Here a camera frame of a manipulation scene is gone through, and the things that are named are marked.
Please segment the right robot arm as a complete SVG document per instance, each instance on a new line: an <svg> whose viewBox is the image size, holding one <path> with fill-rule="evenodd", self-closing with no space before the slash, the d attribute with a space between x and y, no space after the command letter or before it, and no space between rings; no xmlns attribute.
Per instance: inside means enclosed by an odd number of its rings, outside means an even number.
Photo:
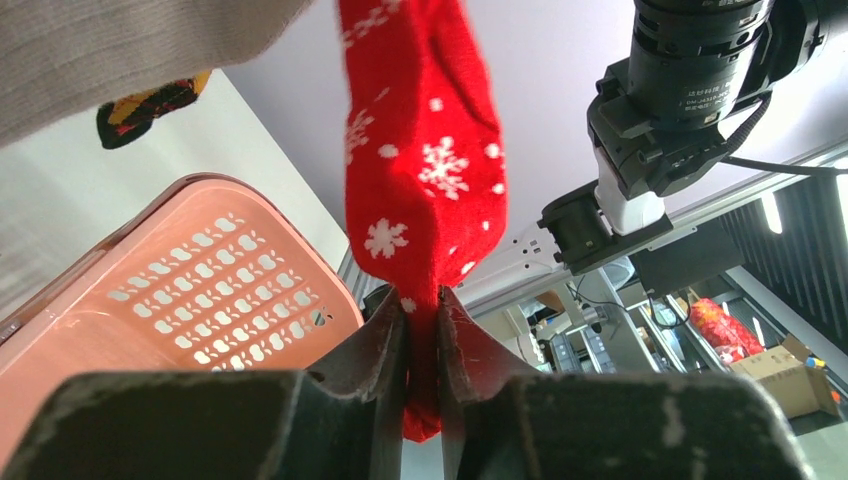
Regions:
<svg viewBox="0 0 848 480"><path fill-rule="evenodd" d="M843 1L639 1L629 56L587 111L602 201L675 194L736 151L721 121L765 109L775 84L847 32Z"/></svg>

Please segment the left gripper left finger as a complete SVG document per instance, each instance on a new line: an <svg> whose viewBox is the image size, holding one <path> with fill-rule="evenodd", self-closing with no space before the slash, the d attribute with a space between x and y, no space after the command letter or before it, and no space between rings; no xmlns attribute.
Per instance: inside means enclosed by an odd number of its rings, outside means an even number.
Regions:
<svg viewBox="0 0 848 480"><path fill-rule="evenodd" d="M5 479L396 479L408 328L380 288L362 328L304 370L74 376Z"/></svg>

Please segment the pink plastic basket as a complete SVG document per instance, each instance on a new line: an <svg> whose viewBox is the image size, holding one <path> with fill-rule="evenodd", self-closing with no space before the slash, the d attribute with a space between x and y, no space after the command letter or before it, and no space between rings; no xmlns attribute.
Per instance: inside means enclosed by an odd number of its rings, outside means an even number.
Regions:
<svg viewBox="0 0 848 480"><path fill-rule="evenodd" d="M300 369L362 323L266 197L224 175L184 177L2 322L1 456L71 376Z"/></svg>

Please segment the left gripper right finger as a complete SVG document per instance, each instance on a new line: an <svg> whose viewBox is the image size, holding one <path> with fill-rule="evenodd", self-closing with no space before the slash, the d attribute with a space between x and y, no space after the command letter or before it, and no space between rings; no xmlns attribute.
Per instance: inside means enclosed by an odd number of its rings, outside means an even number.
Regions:
<svg viewBox="0 0 848 480"><path fill-rule="evenodd" d="M724 373L545 374L440 294L448 479L811 479L776 402Z"/></svg>

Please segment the red snowflake sock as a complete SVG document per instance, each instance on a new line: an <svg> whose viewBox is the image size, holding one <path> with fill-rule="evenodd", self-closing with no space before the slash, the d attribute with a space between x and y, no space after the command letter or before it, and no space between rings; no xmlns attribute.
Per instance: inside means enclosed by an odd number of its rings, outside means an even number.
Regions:
<svg viewBox="0 0 848 480"><path fill-rule="evenodd" d="M338 3L351 106L345 215L353 255L409 322L403 434L441 430L437 316L507 224L506 160L488 69L461 1Z"/></svg>

